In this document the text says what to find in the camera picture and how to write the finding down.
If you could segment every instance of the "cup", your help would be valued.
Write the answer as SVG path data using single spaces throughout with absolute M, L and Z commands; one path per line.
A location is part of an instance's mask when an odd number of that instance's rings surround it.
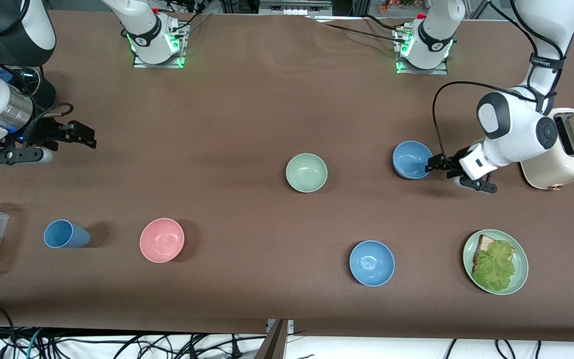
M 90 234 L 68 220 L 58 219 L 46 227 L 43 241 L 50 248 L 81 248 L 89 243 Z

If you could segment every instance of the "green plate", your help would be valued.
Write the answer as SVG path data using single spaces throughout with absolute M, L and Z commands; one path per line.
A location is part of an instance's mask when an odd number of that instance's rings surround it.
M 513 265 L 515 265 L 515 273 L 511 276 L 511 284 L 508 285 L 508 288 L 503 289 L 501 291 L 493 291 L 482 287 L 478 282 L 473 279 L 473 258 L 475 257 L 475 251 L 478 248 L 478 244 L 480 243 L 480 235 L 486 234 L 490 238 L 499 240 L 499 241 L 509 241 L 511 243 L 511 247 L 515 249 L 515 254 L 513 255 Z M 524 253 L 524 249 L 522 246 L 517 243 L 515 238 L 509 236 L 508 234 L 502 232 L 501 230 L 497 229 L 483 229 L 479 230 L 474 233 L 472 236 L 469 237 L 469 240 L 466 241 L 464 245 L 464 252 L 462 253 L 462 259 L 464 261 L 464 270 L 466 274 L 469 275 L 469 278 L 476 284 L 476 286 L 480 287 L 484 291 L 487 291 L 494 295 L 510 295 L 513 294 L 522 288 L 524 283 L 526 283 L 526 279 L 528 278 L 528 259 L 526 259 L 526 253 Z
M 289 161 L 285 175 L 294 190 L 311 193 L 325 184 L 327 169 L 321 157 L 311 153 L 300 153 Z

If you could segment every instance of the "green lettuce leaf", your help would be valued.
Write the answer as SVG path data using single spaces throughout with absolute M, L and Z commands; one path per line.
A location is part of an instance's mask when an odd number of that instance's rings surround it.
M 511 284 L 515 265 L 508 259 L 514 250 L 508 241 L 495 241 L 488 250 L 478 252 L 478 270 L 473 272 L 473 279 L 482 287 L 501 291 Z

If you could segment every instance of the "white floor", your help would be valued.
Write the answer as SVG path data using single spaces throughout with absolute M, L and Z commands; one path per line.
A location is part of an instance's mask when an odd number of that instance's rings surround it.
M 120 340 L 127 341 L 131 337 L 82 337 L 87 341 Z M 160 336 L 144 337 L 144 340 L 155 341 Z M 229 341 L 230 335 L 213 335 L 207 337 L 196 347 L 207 348 L 217 343 Z M 170 337 L 172 347 L 183 346 L 189 336 Z M 166 341 L 159 342 L 165 348 Z M 241 352 L 257 350 L 262 343 L 261 339 L 239 342 Z M 314 355 L 312 359 L 444 359 L 451 339 L 388 339 L 388 338 L 348 338 L 348 337 L 290 337 L 287 345 L 285 359 L 302 359 Z M 510 341 L 515 351 L 515 359 L 533 359 L 535 357 L 536 342 Z M 64 354 L 71 359 L 112 359 L 121 345 L 84 344 L 65 342 L 59 345 Z M 222 347 L 227 352 L 231 346 Z M 510 358 L 508 349 L 500 346 L 505 355 Z M 118 359 L 134 359 L 139 353 L 139 347 L 132 345 L 119 355 Z M 221 359 L 225 354 L 218 350 L 206 352 L 201 359 Z M 12 352 L 6 352 L 5 359 L 11 359 Z M 164 352 L 148 352 L 143 359 L 165 359 Z M 494 341 L 458 339 L 451 352 L 450 359 L 501 359 L 497 354 Z M 574 359 L 574 343 L 543 342 L 540 359 Z

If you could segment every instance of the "brown table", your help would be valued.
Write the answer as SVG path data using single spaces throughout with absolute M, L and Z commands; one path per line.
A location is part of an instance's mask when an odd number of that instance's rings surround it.
M 50 15 L 58 40 L 46 78 L 98 148 L 61 145 L 49 166 L 0 168 L 10 214 L 0 305 L 16 325 L 257 333 L 266 318 L 293 318 L 309 335 L 574 341 L 574 184 L 537 191 L 511 165 L 493 176 L 499 193 L 481 195 L 444 173 L 407 181 L 392 170 L 401 141 L 437 152 L 440 85 L 522 80 L 529 44 L 509 23 L 462 23 L 449 75 L 422 76 L 396 74 L 390 42 L 301 16 L 212 16 L 192 32 L 183 70 L 132 69 L 113 13 Z M 574 43 L 558 92 L 557 106 L 574 107 Z M 483 135 L 484 93 L 440 96 L 450 155 Z M 313 194 L 284 178 L 301 152 L 329 167 Z M 171 263 L 139 251 L 159 217 L 185 229 Z M 46 247 L 57 218 L 86 227 L 90 247 Z M 528 254 L 514 295 L 485 294 L 465 275 L 462 246 L 483 228 L 507 231 Z M 380 288 L 348 270 L 365 239 L 396 257 Z

